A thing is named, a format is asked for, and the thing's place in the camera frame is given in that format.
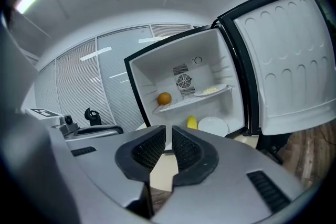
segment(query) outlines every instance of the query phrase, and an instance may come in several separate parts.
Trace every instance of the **refrigerator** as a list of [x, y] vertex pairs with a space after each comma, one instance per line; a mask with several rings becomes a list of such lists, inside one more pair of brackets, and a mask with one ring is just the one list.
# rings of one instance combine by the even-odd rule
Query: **refrigerator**
[[[220, 118], [227, 134], [245, 135], [336, 118], [335, 47], [317, 0], [249, 0], [124, 62], [145, 124], [167, 127], [166, 150], [171, 126], [187, 126], [189, 116]], [[162, 92], [172, 97], [167, 105], [157, 102]]]

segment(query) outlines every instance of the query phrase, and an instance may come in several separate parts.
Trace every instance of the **black cable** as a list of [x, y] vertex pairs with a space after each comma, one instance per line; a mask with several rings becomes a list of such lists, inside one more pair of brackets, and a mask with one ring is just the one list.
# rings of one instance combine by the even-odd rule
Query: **black cable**
[[321, 126], [319, 126], [319, 128], [320, 128], [320, 132], [321, 132], [321, 134], [322, 134], [324, 140], [325, 140], [328, 144], [336, 146], [335, 143], [331, 143], [331, 142], [329, 142], [329, 141], [326, 139], [326, 137], [324, 136], [324, 133], [322, 132]]

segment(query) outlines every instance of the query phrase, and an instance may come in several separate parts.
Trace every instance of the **white plate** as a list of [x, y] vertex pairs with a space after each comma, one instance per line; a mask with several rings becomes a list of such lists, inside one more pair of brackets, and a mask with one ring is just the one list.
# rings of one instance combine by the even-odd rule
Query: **white plate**
[[[198, 90], [198, 91], [195, 91], [194, 95], [195, 96], [206, 96], [206, 95], [210, 95], [210, 94], [214, 94], [216, 92], [219, 92], [219, 91], [222, 91], [226, 88], [226, 84], [216, 84], [216, 85], [212, 85], [212, 86], [209, 86], [209, 87], [206, 87], [202, 90]], [[211, 93], [203, 93], [204, 90], [206, 90], [207, 88], [210, 88], [210, 87], [217, 87], [218, 88], [218, 91], [216, 92], [211, 92]]]
[[216, 117], [206, 117], [198, 123], [198, 129], [207, 133], [224, 137], [229, 128], [225, 121]]

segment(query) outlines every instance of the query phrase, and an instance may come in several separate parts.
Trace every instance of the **yellow fruit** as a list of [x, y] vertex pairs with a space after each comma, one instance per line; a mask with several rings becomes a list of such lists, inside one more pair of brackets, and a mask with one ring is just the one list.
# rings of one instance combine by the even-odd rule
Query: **yellow fruit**
[[198, 130], [197, 119], [194, 116], [190, 116], [187, 119], [187, 127]]
[[170, 93], [163, 92], [160, 93], [159, 96], [157, 97], [157, 102], [159, 104], [169, 104], [172, 101], [172, 96]]

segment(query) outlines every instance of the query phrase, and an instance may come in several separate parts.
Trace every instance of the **door shelf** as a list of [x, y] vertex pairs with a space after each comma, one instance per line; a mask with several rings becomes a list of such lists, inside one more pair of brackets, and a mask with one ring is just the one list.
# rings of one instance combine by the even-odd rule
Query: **door shelf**
[[177, 100], [175, 100], [175, 101], [172, 101], [170, 104], [159, 105], [158, 108], [156, 108], [153, 111], [153, 113], [154, 114], [158, 114], [158, 113], [165, 112], [165, 111], [168, 111], [168, 110], [178, 109], [178, 108], [181, 108], [181, 107], [183, 107], [185, 105], [193, 104], [193, 103], [200, 102], [202, 100], [214, 97], [214, 96], [216, 96], [218, 94], [221, 94], [223, 92], [229, 91], [231, 89], [232, 89], [232, 87], [225, 87], [224, 89], [222, 89], [222, 90], [220, 90], [218, 92], [206, 95], [204, 97], [196, 97], [196, 96], [192, 95], [190, 97], [185, 97], [182, 101], [179, 101], [179, 102]]

